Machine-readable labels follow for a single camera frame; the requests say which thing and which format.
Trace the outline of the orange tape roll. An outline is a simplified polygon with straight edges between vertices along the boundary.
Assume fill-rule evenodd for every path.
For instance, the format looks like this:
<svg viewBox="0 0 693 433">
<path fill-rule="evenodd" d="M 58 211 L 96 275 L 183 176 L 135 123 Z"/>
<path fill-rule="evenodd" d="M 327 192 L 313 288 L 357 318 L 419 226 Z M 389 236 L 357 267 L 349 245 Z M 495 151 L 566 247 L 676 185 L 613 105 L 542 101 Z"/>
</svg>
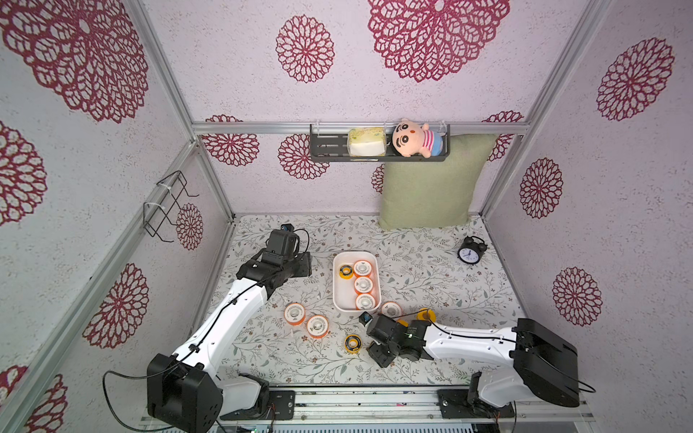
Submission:
<svg viewBox="0 0 693 433">
<path fill-rule="evenodd" d="M 374 267 L 370 263 L 370 261 L 359 260 L 359 261 L 354 263 L 353 271 L 354 271 L 355 276 L 357 276 L 357 277 L 370 278 L 371 275 L 373 274 Z"/>
<path fill-rule="evenodd" d="M 374 289 L 373 281 L 366 276 L 359 276 L 354 281 L 355 292 L 358 295 L 371 293 Z"/>
<path fill-rule="evenodd" d="M 397 302 L 387 301 L 381 307 L 380 312 L 382 315 L 394 319 L 402 315 L 402 307 Z"/>
<path fill-rule="evenodd" d="M 301 303 L 291 303 L 285 308 L 283 317 L 288 324 L 292 326 L 299 326 L 306 319 L 305 307 Z"/>
<path fill-rule="evenodd" d="M 374 310 L 376 305 L 377 303 L 374 296 L 369 293 L 363 293 L 357 296 L 356 306 L 359 310 Z"/>
<path fill-rule="evenodd" d="M 310 337 L 320 339 L 328 334 L 330 323 L 325 316 L 315 315 L 307 321 L 306 327 Z"/>
</svg>

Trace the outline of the black yellow tape roll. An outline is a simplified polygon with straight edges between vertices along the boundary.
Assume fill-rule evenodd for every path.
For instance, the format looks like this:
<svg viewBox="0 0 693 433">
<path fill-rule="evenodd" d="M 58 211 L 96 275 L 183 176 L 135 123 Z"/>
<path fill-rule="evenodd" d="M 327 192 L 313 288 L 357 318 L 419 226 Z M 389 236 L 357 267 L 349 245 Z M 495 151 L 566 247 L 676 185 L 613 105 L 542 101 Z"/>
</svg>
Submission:
<svg viewBox="0 0 693 433">
<path fill-rule="evenodd" d="M 345 342 L 344 342 L 345 350 L 351 355 L 358 354 L 360 352 L 362 346 L 363 346 L 362 339 L 358 335 L 352 334 L 352 335 L 348 335 L 345 338 Z"/>
<path fill-rule="evenodd" d="M 349 280 L 354 276 L 354 270 L 351 265 L 344 264 L 339 268 L 339 277 L 345 280 Z"/>
</svg>

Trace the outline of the white plastic storage box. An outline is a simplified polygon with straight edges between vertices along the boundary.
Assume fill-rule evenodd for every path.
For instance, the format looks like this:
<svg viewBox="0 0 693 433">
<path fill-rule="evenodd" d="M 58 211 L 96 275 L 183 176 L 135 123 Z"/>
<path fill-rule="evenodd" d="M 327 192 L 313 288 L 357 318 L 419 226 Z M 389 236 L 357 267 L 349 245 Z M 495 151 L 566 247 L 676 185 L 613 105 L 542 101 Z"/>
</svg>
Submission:
<svg viewBox="0 0 693 433">
<path fill-rule="evenodd" d="M 340 311 L 349 313 L 364 311 L 359 310 L 356 306 L 358 294 L 355 292 L 354 281 L 358 277 L 355 276 L 355 274 L 349 280 L 339 277 L 339 268 L 342 265 L 348 264 L 353 267 L 354 263 L 359 260 L 370 261 L 374 267 L 373 274 L 370 277 L 374 283 L 374 289 L 370 294 L 374 296 L 377 305 L 374 310 L 368 310 L 368 312 L 375 312 L 381 307 L 383 296 L 381 294 L 381 284 L 376 257 L 373 254 L 365 251 L 348 251 L 337 254 L 333 259 L 333 302 L 335 307 Z"/>
</svg>

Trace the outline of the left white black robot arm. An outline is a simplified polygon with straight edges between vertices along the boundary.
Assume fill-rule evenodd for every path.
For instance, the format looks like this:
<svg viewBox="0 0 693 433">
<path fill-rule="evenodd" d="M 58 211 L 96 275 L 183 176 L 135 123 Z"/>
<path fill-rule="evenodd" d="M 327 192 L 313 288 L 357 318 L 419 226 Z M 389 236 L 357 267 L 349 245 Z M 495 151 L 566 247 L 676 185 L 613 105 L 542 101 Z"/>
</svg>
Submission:
<svg viewBox="0 0 693 433">
<path fill-rule="evenodd" d="M 242 373 L 222 380 L 222 358 L 249 319 L 292 278 L 311 275 L 311 255 L 267 263 L 259 252 L 244 263 L 227 297 L 172 355 L 156 355 L 147 367 L 147 412 L 185 432 L 207 432 L 220 417 L 258 417 L 268 411 L 267 381 Z"/>
</svg>

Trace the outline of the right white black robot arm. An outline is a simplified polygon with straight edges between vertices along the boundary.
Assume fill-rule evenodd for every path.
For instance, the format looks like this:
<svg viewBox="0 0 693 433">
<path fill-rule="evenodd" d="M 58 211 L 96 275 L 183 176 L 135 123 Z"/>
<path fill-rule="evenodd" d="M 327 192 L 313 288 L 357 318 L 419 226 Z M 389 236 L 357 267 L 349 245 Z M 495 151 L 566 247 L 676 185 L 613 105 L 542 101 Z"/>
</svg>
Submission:
<svg viewBox="0 0 693 433">
<path fill-rule="evenodd" d="M 472 376 L 471 405 L 500 409 L 532 396 L 561 407 L 580 405 L 577 348 L 533 319 L 518 319 L 510 328 L 474 329 L 426 320 L 404 326 L 365 312 L 359 322 L 374 341 L 368 354 L 382 368 L 397 357 L 412 362 L 461 358 L 500 366 Z"/>
</svg>

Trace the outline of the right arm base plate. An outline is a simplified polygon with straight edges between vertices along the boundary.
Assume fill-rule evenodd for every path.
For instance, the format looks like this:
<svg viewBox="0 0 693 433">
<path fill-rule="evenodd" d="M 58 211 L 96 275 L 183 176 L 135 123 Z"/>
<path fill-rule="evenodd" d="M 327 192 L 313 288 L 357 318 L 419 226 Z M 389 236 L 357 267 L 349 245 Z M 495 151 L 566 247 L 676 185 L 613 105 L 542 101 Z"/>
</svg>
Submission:
<svg viewBox="0 0 693 433">
<path fill-rule="evenodd" d="M 514 406 L 509 403 L 496 408 L 480 398 L 479 381 L 482 373 L 471 376 L 471 382 L 466 389 L 439 389 L 437 391 L 441 416 L 446 420 L 453 419 L 489 419 L 500 420 L 516 415 Z"/>
</svg>

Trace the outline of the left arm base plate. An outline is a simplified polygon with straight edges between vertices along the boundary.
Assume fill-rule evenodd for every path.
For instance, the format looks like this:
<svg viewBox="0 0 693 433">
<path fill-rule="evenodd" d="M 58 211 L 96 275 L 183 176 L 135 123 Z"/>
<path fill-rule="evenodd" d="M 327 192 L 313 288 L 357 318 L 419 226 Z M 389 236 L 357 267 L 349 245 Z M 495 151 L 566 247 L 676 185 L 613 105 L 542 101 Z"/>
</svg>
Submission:
<svg viewBox="0 0 693 433">
<path fill-rule="evenodd" d="M 251 409 L 237 410 L 220 416 L 223 421 L 292 420 L 295 410 L 295 391 L 270 390 L 261 393 L 259 402 Z"/>
</svg>

